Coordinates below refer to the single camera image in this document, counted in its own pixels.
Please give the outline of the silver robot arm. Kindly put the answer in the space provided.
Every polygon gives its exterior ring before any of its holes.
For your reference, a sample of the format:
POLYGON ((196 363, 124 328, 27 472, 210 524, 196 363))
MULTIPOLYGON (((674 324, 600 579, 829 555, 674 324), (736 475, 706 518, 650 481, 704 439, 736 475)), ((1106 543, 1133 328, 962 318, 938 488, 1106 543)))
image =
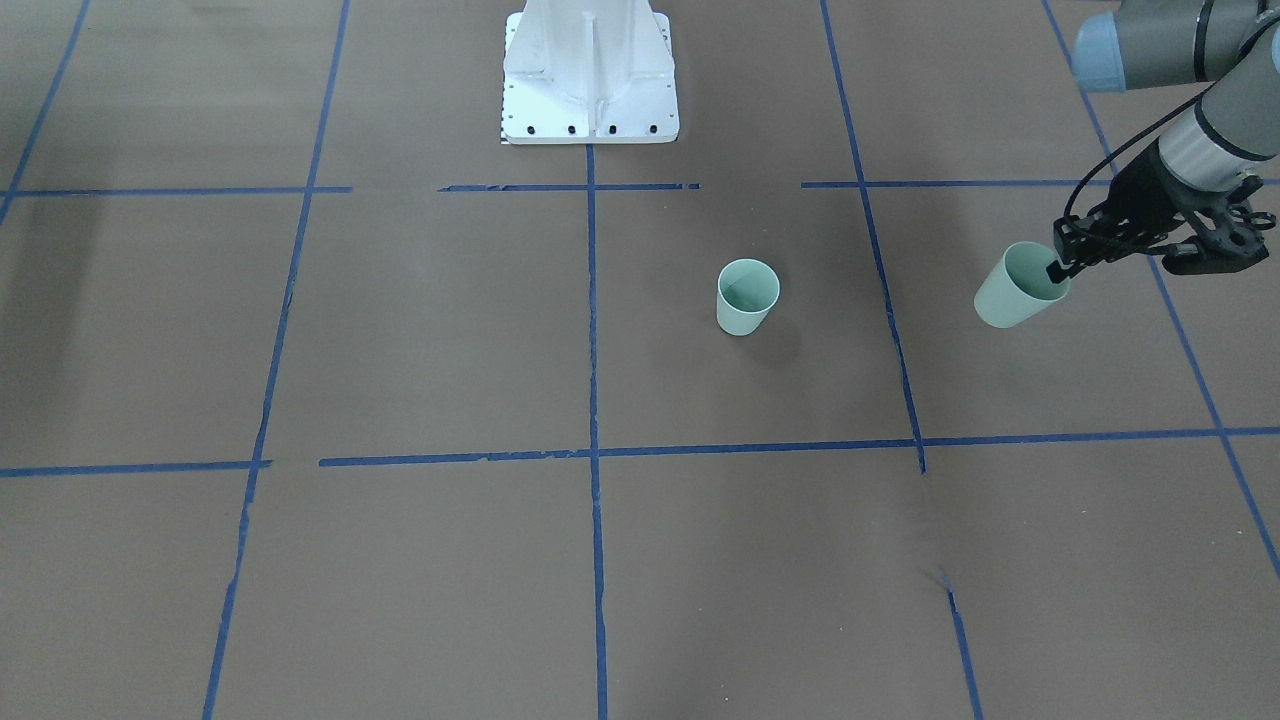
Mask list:
POLYGON ((1238 273, 1268 256, 1277 220, 1251 197, 1279 149, 1275 1, 1120 1, 1080 24, 1070 64, 1087 94, 1197 92, 1121 145, 1132 158, 1100 204, 1080 214, 1068 200, 1050 282, 1133 255, 1174 275, 1238 273))

